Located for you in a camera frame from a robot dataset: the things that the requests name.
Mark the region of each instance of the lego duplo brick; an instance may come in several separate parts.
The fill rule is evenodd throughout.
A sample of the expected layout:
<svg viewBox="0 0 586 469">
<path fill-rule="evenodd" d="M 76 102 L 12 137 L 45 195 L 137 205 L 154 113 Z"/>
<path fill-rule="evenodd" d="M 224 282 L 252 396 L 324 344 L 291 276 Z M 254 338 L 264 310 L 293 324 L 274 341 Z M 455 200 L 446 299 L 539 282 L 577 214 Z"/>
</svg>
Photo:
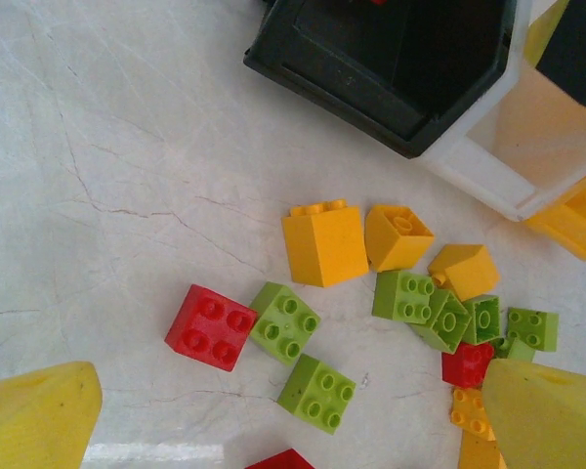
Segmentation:
<svg viewBox="0 0 586 469">
<path fill-rule="evenodd" d="M 498 359 L 481 391 L 508 467 L 586 469 L 586 376 Z"/>
<path fill-rule="evenodd" d="M 462 432 L 458 469 L 507 469 L 496 441 L 488 442 Z"/>
<path fill-rule="evenodd" d="M 498 296 L 481 295 L 463 302 L 463 305 L 471 315 L 471 322 L 462 338 L 463 342 L 479 345 L 501 335 Z"/>
<path fill-rule="evenodd" d="M 529 347 L 519 337 L 512 339 L 499 338 L 491 342 L 495 349 L 496 359 L 512 359 L 522 362 L 532 362 L 536 355 L 536 350 Z"/>
<path fill-rule="evenodd" d="M 252 464 L 246 469 L 314 469 L 295 449 L 288 449 L 285 452 L 265 459 L 264 461 Z"/>
<path fill-rule="evenodd" d="M 430 347 L 453 354 L 471 316 L 450 290 L 436 289 L 430 297 L 432 315 L 424 324 L 409 324 Z"/>
<path fill-rule="evenodd" d="M 165 342 L 181 355 L 232 371 L 256 316 L 219 293 L 192 285 Z"/>
<path fill-rule="evenodd" d="M 493 355 L 494 349 L 488 343 L 461 343 L 455 354 L 442 354 L 442 380 L 461 388 L 480 386 Z"/>
<path fill-rule="evenodd" d="M 508 309 L 508 338 L 520 338 L 532 349 L 556 352 L 558 348 L 557 313 Z"/>
<path fill-rule="evenodd" d="M 302 353 L 321 319 L 285 285 L 268 281 L 250 309 L 259 315 L 250 332 L 252 340 L 284 364 Z"/>
<path fill-rule="evenodd" d="M 451 423 L 483 440 L 495 439 L 479 389 L 453 389 Z"/>
<path fill-rule="evenodd" d="M 0 381 L 0 469 L 77 469 L 102 407 L 88 362 Z"/>
<path fill-rule="evenodd" d="M 360 211 L 345 200 L 294 207 L 282 229 L 293 281 L 330 286 L 369 272 Z"/>
<path fill-rule="evenodd" d="M 434 290 L 429 277 L 407 271 L 382 272 L 376 277 L 371 314 L 385 320 L 425 323 L 432 315 Z"/>
<path fill-rule="evenodd" d="M 438 287 L 452 290 L 460 301 L 488 293 L 501 278 L 483 244 L 447 244 L 428 272 Z"/>
<path fill-rule="evenodd" d="M 327 364 L 302 354 L 277 403 L 311 425 L 333 435 L 354 397 L 356 384 Z"/>
<path fill-rule="evenodd" d="M 364 244 L 377 272 L 411 269 L 434 243 L 434 235 L 408 207 L 375 205 L 364 223 Z"/>
</svg>

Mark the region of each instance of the yellow plastic piece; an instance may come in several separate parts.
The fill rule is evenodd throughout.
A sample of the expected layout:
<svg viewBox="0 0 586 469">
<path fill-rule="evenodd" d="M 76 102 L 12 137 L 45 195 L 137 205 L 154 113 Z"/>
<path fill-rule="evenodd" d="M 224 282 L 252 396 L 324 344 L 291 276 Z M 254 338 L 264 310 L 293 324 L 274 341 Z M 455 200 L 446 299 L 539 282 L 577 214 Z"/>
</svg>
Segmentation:
<svg viewBox="0 0 586 469">
<path fill-rule="evenodd" d="M 487 293 L 501 278 L 483 244 L 447 244 L 428 272 L 438 287 L 452 290 L 460 301 Z"/>
<path fill-rule="evenodd" d="M 523 55 L 530 65 L 536 66 L 540 62 L 569 1 L 558 0 L 529 27 Z"/>
<path fill-rule="evenodd" d="M 586 261 L 586 178 L 525 223 Z"/>
<path fill-rule="evenodd" d="M 293 281 L 330 286 L 369 272 L 360 212 L 345 200 L 294 207 L 282 228 Z"/>
<path fill-rule="evenodd" d="M 434 242 L 434 235 L 408 207 L 376 205 L 364 224 L 364 244 L 377 272 L 411 269 Z"/>
<path fill-rule="evenodd" d="M 87 362 L 0 381 L 0 469 L 80 467 L 101 406 Z"/>
<path fill-rule="evenodd" d="M 479 389 L 454 388 L 451 423 L 488 442 L 495 440 Z"/>
<path fill-rule="evenodd" d="M 482 392 L 510 469 L 586 469 L 586 376 L 493 360 Z"/>
<path fill-rule="evenodd" d="M 497 442 L 487 442 L 469 432 L 462 432 L 458 469 L 506 469 L 506 463 Z"/>
</svg>

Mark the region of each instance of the toy pile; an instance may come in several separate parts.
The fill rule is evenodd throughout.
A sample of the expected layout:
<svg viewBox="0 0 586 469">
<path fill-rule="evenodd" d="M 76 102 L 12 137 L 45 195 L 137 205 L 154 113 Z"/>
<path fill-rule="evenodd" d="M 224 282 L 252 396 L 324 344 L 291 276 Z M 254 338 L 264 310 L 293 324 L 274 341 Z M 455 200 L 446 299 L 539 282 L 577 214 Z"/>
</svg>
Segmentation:
<svg viewBox="0 0 586 469">
<path fill-rule="evenodd" d="M 363 230 L 358 207 L 321 202 L 292 208 L 282 227 L 295 282 L 327 287 L 365 275 L 370 261 L 378 273 L 372 316 L 408 324 L 442 353 L 442 380 L 454 386 L 451 422 L 463 429 L 458 467 L 504 468 L 480 386 L 493 358 L 531 362 L 536 350 L 554 352 L 558 315 L 509 308 L 502 337 L 499 297 L 487 294 L 500 275 L 483 245 L 447 244 L 428 276 L 410 272 L 435 236 L 408 207 L 374 206 Z M 248 307 L 193 285 L 165 341 L 179 354 L 232 371 L 251 337 L 282 364 L 295 364 L 277 403 L 332 435 L 356 384 L 303 353 L 320 323 L 285 285 L 267 282 Z M 250 467 L 312 469 L 293 449 Z"/>
</svg>

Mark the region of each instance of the plastic toy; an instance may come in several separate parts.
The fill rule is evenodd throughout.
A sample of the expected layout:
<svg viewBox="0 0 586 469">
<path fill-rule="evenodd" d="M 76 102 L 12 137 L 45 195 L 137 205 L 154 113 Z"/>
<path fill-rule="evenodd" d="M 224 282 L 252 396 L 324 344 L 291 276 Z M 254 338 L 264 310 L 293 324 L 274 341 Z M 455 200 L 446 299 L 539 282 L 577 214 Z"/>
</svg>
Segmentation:
<svg viewBox="0 0 586 469">
<path fill-rule="evenodd" d="M 496 359 L 512 359 L 532 362 L 536 351 L 518 337 L 512 339 L 495 339 L 490 343 L 495 349 Z"/>
<path fill-rule="evenodd" d="M 430 296 L 434 284 L 429 277 L 406 271 L 378 274 L 371 314 L 385 320 L 425 323 L 432 315 Z"/>
<path fill-rule="evenodd" d="M 490 342 L 501 335 L 499 325 L 501 313 L 499 311 L 499 297 L 482 295 L 463 303 L 471 315 L 471 322 L 462 338 L 463 342 L 479 345 Z"/>
<path fill-rule="evenodd" d="M 462 432 L 458 469 L 507 469 L 497 442 Z"/>
<path fill-rule="evenodd" d="M 493 360 L 482 395 L 508 467 L 586 469 L 586 376 Z"/>
<path fill-rule="evenodd" d="M 245 469 L 314 469 L 295 449 L 288 449 Z"/>
<path fill-rule="evenodd" d="M 483 244 L 447 244 L 428 272 L 438 287 L 452 290 L 460 301 L 487 293 L 501 278 Z"/>
<path fill-rule="evenodd" d="M 483 440 L 490 442 L 495 439 L 490 422 L 486 418 L 479 389 L 453 390 L 451 423 Z"/>
<path fill-rule="evenodd" d="M 330 286 L 369 272 L 360 212 L 345 200 L 294 207 L 282 228 L 293 281 Z"/>
<path fill-rule="evenodd" d="M 185 357 L 232 371 L 256 316 L 219 293 L 192 285 L 165 342 Z"/>
<path fill-rule="evenodd" d="M 450 290 L 435 290 L 430 297 L 432 315 L 425 324 L 409 324 L 426 343 L 453 354 L 462 340 L 471 316 Z"/>
<path fill-rule="evenodd" d="M 532 349 L 556 352 L 558 348 L 557 313 L 508 309 L 508 338 L 518 337 Z"/>
<path fill-rule="evenodd" d="M 302 354 L 277 403 L 330 435 L 341 424 L 356 384 L 327 364 Z"/>
<path fill-rule="evenodd" d="M 442 354 L 442 380 L 461 388 L 480 386 L 493 355 L 490 344 L 462 343 L 454 355 Z"/>
<path fill-rule="evenodd" d="M 364 223 L 364 244 L 377 272 L 411 269 L 434 243 L 434 235 L 408 207 L 376 205 Z"/>
<path fill-rule="evenodd" d="M 0 469 L 79 468 L 101 407 L 88 362 L 0 381 Z"/>
<path fill-rule="evenodd" d="M 284 364 L 292 364 L 321 319 L 288 286 L 268 281 L 250 309 L 259 315 L 252 339 Z"/>
</svg>

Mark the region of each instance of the lime green lego brick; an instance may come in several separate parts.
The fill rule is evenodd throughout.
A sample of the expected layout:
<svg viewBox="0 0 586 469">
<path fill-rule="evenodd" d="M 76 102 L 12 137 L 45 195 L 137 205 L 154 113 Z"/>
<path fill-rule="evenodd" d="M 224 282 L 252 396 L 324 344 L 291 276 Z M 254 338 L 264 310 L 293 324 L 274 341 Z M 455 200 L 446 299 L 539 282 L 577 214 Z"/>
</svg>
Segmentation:
<svg viewBox="0 0 586 469">
<path fill-rule="evenodd" d="M 557 313 L 508 309 L 508 338 L 519 337 L 532 349 L 556 352 L 558 348 Z"/>
<path fill-rule="evenodd" d="M 501 312 L 498 296 L 482 295 L 463 301 L 462 305 L 471 316 L 469 326 L 462 338 L 463 342 L 479 345 L 501 336 Z"/>
<path fill-rule="evenodd" d="M 423 324 L 432 315 L 429 304 L 433 292 L 434 284 L 427 276 L 407 271 L 382 272 L 376 279 L 371 315 Z"/>
<path fill-rule="evenodd" d="M 512 339 L 499 338 L 491 342 L 495 349 L 496 359 L 512 359 L 522 362 L 532 362 L 536 351 L 518 337 Z"/>
<path fill-rule="evenodd" d="M 277 403 L 305 422 L 334 435 L 355 390 L 354 381 L 302 354 Z"/>
<path fill-rule="evenodd" d="M 409 324 L 430 347 L 455 354 L 471 316 L 451 290 L 436 289 L 430 297 L 432 315 L 425 324 Z"/>
<path fill-rule="evenodd" d="M 321 318 L 288 286 L 270 281 L 250 309 L 259 315 L 250 337 L 284 364 L 293 364 L 321 323 Z"/>
</svg>

